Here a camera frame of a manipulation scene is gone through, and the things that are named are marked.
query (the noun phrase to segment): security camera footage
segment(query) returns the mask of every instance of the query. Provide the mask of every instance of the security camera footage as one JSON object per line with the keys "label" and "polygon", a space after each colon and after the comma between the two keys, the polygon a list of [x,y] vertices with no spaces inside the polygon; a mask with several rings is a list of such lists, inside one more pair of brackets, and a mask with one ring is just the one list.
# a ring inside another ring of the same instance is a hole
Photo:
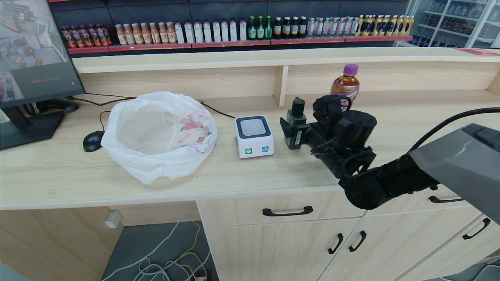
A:
{"label": "security camera footage", "polygon": [[47,0],[0,0],[0,107],[82,93]]}

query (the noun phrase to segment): cabinet door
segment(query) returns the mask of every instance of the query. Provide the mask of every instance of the cabinet door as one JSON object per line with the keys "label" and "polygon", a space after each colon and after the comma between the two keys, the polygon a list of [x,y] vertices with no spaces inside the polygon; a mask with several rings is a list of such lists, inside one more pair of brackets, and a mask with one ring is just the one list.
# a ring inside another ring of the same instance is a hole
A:
{"label": "cabinet door", "polygon": [[[464,206],[366,216],[320,280],[395,280],[480,214],[475,208]],[[361,231],[366,238],[360,243]],[[357,245],[355,251],[349,249]]]}
{"label": "cabinet door", "polygon": [[207,227],[205,234],[220,281],[314,281],[332,260],[338,234],[347,237],[358,221]]}
{"label": "cabinet door", "polygon": [[488,220],[486,216],[475,220],[400,280],[426,280],[456,274],[500,248],[500,226],[490,220],[485,227]]}

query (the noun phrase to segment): white bottle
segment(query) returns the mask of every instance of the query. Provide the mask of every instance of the white bottle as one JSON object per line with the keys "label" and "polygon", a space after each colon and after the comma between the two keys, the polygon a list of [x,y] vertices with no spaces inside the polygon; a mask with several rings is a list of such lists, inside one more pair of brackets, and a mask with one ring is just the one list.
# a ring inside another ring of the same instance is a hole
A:
{"label": "white bottle", "polygon": [[239,39],[241,41],[246,41],[247,40],[247,22],[245,19],[242,17],[241,21],[239,22]]}
{"label": "white bottle", "polygon": [[220,23],[220,32],[222,33],[222,42],[229,41],[229,31],[228,31],[228,23],[225,18],[222,19]]}
{"label": "white bottle", "polygon": [[196,43],[203,43],[203,26],[199,19],[194,22],[194,39]]}
{"label": "white bottle", "polygon": [[231,41],[238,41],[238,34],[236,32],[236,21],[234,17],[232,17],[231,21],[229,22],[229,35]]}
{"label": "white bottle", "polygon": [[184,30],[186,31],[186,42],[192,44],[195,42],[195,34],[193,33],[193,24],[188,20],[184,23]]}
{"label": "white bottle", "polygon": [[221,25],[219,24],[219,22],[216,19],[214,19],[212,26],[213,26],[213,41],[220,42],[221,41]]}
{"label": "white bottle", "polygon": [[212,42],[212,29],[210,28],[211,24],[208,19],[205,19],[203,22],[203,34],[205,35],[205,42]]}
{"label": "white bottle", "polygon": [[184,44],[183,25],[177,21],[173,26],[173,28],[175,28],[175,35],[177,36],[177,42],[179,44]]}

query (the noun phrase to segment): cabinet drawer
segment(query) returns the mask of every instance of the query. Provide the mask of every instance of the cabinet drawer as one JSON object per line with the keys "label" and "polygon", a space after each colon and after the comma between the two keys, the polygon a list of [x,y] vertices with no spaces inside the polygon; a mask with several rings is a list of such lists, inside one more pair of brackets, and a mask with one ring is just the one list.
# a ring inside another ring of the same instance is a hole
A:
{"label": "cabinet drawer", "polygon": [[396,197],[376,209],[369,210],[366,215],[407,213],[470,205],[464,200],[450,201],[456,199],[460,199],[460,196],[449,190],[446,186],[440,184],[437,190],[427,188],[413,194],[405,194]]}
{"label": "cabinet drawer", "polygon": [[353,206],[342,189],[196,202],[205,227],[360,217],[365,211]]}

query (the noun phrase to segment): iced tea bottle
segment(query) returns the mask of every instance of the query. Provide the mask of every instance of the iced tea bottle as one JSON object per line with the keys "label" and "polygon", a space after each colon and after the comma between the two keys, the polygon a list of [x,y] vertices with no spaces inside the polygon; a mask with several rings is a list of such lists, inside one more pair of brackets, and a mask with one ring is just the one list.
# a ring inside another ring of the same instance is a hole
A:
{"label": "iced tea bottle", "polygon": [[[357,64],[346,64],[344,66],[343,75],[333,81],[331,85],[330,95],[339,95],[341,97],[349,97],[352,102],[356,99],[360,91],[360,82],[355,77],[358,73]],[[342,100],[342,109],[345,111],[348,102]]]}

